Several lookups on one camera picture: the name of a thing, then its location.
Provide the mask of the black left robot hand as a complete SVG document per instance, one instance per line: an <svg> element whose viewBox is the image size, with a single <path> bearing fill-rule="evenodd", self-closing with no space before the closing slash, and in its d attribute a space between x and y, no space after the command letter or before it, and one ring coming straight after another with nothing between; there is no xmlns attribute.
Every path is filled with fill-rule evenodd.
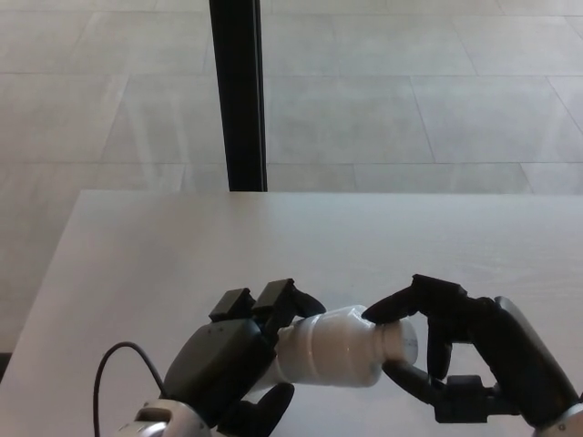
<svg viewBox="0 0 583 437"><path fill-rule="evenodd" d="M277 356L279 331L297 318L326 311L293 279L267 284L258 298L247 288L228 290L170 364L165 398L191 407L225 436L269 436L291 403L294 387L281 382L258 402L246 395Z"/></svg>

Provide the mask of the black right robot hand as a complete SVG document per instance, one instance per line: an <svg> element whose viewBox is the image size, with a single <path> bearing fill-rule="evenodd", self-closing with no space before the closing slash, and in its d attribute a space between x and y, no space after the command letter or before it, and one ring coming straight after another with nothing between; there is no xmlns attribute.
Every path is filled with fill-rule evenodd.
<svg viewBox="0 0 583 437"><path fill-rule="evenodd" d="M402 390L433 407L439 423L485 423L519 415L537 432L570 431L582 397L520 309L509 299L473 298L459 284L420 274L410 286L370 306L377 326L423 314L427 369L388 359L383 372ZM448 373L455 344L471 344L496 383Z"/></svg>

